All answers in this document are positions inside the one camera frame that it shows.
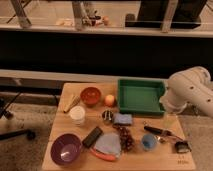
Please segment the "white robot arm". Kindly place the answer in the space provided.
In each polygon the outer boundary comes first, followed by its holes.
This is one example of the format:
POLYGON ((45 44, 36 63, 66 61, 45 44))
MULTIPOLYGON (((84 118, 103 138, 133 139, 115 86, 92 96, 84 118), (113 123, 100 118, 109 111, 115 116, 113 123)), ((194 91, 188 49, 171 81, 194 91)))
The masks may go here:
POLYGON ((210 81, 209 71, 201 66, 176 72, 167 80, 168 89, 159 102, 167 113, 179 114, 191 103, 213 118, 213 91, 207 87, 210 81))

